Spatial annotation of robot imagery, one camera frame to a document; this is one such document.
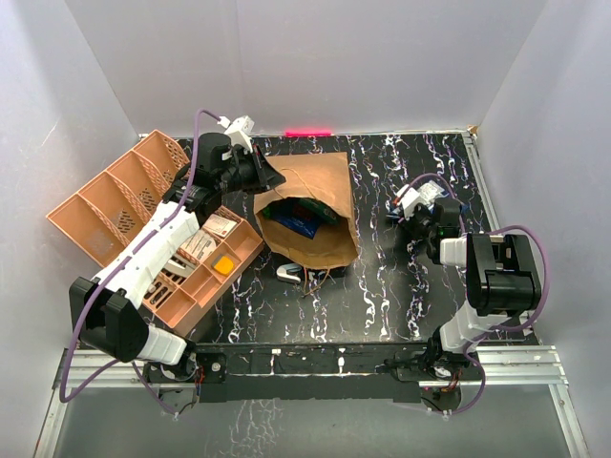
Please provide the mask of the blue white snack packet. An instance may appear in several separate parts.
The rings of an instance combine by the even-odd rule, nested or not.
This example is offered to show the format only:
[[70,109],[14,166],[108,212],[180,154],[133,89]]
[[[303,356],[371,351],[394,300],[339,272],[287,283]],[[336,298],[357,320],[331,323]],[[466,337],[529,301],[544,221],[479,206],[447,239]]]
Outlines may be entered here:
[[[435,182],[432,179],[425,181],[413,188],[416,189],[420,193],[420,195],[422,196],[422,199],[424,200],[423,204],[427,206],[431,211],[433,210],[433,206],[438,199],[449,198],[451,196],[450,192],[446,189],[445,186],[438,184],[437,182]],[[393,207],[394,207],[394,203],[390,205],[390,210],[387,212],[387,219],[391,221],[402,220],[399,217],[391,213]]]

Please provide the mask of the dark blue snack bag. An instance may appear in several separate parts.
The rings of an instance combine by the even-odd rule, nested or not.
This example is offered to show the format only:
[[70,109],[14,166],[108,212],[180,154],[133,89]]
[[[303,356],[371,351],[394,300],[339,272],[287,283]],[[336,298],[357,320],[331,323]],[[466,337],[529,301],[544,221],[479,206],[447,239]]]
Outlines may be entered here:
[[307,239],[314,239],[323,223],[316,215],[293,200],[274,202],[271,206],[270,218]]

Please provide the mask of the brown paper bag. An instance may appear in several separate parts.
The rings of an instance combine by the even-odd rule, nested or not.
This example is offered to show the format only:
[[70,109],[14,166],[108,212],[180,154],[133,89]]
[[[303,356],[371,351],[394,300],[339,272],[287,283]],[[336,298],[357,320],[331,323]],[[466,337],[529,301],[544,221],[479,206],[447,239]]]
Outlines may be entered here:
[[270,156],[285,182],[254,197],[263,239],[309,271],[348,267],[358,257],[355,205],[348,154]]

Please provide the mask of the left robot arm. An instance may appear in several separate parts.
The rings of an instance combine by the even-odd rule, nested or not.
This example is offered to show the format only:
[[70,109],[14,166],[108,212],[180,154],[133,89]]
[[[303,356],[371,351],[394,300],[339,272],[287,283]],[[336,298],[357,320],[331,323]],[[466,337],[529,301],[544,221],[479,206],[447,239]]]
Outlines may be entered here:
[[182,337],[144,321],[138,310],[145,293],[179,247],[221,207],[224,195],[261,194],[284,182],[258,146],[221,133],[195,138],[190,163],[179,168],[144,228],[109,266],[71,285],[70,346],[83,342],[121,362],[161,363],[174,379],[191,378],[197,357]]

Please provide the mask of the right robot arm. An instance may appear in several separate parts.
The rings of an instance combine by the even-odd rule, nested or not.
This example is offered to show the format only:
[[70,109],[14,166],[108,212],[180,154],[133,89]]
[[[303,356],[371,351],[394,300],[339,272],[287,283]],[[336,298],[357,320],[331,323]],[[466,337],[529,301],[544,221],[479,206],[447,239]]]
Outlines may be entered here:
[[462,205],[451,197],[437,198],[432,205],[398,203],[395,212],[412,238],[425,243],[433,263],[465,270],[466,299],[433,331],[422,352],[397,353],[385,366],[399,380],[418,370],[454,381],[473,364],[481,340],[497,330],[517,331],[506,322],[542,305],[545,289],[531,242],[525,231],[463,234]]

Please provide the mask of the red green snack bag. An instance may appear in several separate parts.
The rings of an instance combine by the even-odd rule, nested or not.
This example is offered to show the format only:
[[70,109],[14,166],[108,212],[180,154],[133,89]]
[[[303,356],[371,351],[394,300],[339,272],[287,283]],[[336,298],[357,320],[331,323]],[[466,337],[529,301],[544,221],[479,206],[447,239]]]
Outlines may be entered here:
[[320,200],[313,198],[298,198],[297,203],[327,224],[337,224],[339,222],[337,213]]

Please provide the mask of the pink tape strip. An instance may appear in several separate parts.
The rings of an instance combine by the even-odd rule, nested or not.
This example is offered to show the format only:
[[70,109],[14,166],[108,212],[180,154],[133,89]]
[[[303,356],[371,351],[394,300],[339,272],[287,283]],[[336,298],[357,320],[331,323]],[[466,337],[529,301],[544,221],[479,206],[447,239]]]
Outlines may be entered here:
[[287,137],[331,136],[332,131],[329,129],[320,129],[320,128],[288,129],[284,132],[284,135]]

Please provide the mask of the yellow sticky note pad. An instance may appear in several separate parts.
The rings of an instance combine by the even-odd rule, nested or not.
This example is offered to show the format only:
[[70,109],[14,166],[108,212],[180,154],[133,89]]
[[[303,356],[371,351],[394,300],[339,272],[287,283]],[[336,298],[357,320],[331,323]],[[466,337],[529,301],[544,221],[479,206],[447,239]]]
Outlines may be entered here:
[[235,269],[235,262],[226,255],[220,255],[212,262],[212,268],[220,275],[229,276]]

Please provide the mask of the card packs in organizer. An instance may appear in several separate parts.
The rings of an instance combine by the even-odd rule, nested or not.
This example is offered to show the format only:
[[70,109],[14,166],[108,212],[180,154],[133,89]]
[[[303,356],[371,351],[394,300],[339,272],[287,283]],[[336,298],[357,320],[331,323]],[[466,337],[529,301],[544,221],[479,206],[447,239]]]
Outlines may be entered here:
[[180,246],[178,252],[167,261],[164,270],[174,276],[189,277],[197,263],[211,255],[237,225],[233,219],[212,215],[194,236]]

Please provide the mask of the orange desk organizer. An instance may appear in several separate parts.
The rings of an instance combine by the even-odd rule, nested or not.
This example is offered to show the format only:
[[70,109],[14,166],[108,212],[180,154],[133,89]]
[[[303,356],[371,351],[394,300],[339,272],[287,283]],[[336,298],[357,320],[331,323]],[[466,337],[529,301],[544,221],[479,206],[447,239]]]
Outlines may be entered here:
[[[48,220],[90,258],[105,267],[144,230],[162,194],[187,162],[179,144],[159,130],[144,137],[48,215]],[[164,269],[147,291],[142,307],[181,337],[194,339],[222,295],[263,251],[263,239],[243,219],[221,207],[217,215],[235,220],[237,227],[187,277]],[[212,262],[226,255],[235,262],[229,276],[220,275]]]

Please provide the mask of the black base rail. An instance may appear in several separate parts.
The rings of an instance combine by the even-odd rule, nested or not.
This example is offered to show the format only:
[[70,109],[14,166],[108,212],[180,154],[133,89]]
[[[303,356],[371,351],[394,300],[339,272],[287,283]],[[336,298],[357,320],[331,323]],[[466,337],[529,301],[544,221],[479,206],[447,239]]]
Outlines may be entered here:
[[416,403],[426,384],[455,387],[480,373],[461,355],[428,358],[424,343],[197,343],[181,365],[149,363],[146,381],[184,385],[201,403],[386,399]]

